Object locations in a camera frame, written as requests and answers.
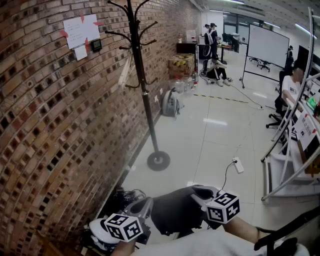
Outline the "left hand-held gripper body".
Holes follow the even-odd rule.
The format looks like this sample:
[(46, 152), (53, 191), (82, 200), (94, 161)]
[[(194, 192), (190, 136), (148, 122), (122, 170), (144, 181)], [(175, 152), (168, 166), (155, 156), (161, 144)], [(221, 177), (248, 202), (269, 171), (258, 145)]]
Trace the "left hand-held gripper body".
[(154, 200), (145, 197), (129, 204), (123, 211), (112, 214), (105, 222), (111, 237), (123, 242), (136, 240), (146, 244), (151, 230), (146, 219), (151, 216)]

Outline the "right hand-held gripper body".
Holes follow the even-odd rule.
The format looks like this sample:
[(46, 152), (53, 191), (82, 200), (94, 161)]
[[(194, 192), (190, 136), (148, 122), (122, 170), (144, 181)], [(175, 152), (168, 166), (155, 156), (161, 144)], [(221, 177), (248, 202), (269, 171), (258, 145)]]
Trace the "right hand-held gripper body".
[(202, 219), (212, 229), (230, 222), (240, 212), (239, 197), (213, 186), (194, 185), (192, 199), (202, 210)]

